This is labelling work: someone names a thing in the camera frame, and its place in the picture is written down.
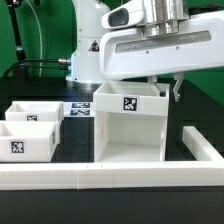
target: black surface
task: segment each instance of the black surface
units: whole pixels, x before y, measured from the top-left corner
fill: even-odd
[[[91,92],[67,88],[60,78],[0,80],[0,90],[1,119],[13,100],[92,101]],[[194,160],[181,142],[184,125],[196,126],[223,154],[223,114],[221,106],[185,81],[180,102],[170,102],[166,160]],[[93,122],[66,119],[53,162],[92,161]],[[74,144],[77,150],[71,150]],[[224,187],[2,191],[0,202],[1,223],[224,222]]]

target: open box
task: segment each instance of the open box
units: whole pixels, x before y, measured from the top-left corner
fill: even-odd
[[[5,112],[7,121],[54,121],[56,142],[60,143],[60,125],[64,119],[63,102],[14,101]]]
[[[0,121],[0,161],[50,162],[55,135],[55,122]]]
[[[164,96],[148,83],[107,82],[94,93],[95,162],[149,162],[165,158],[169,85]]]

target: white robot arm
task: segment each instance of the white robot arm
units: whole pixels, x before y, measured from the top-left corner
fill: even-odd
[[[100,45],[106,79],[174,73],[177,101],[184,71],[224,65],[224,11],[189,18],[183,0],[132,0],[102,24],[111,31]]]

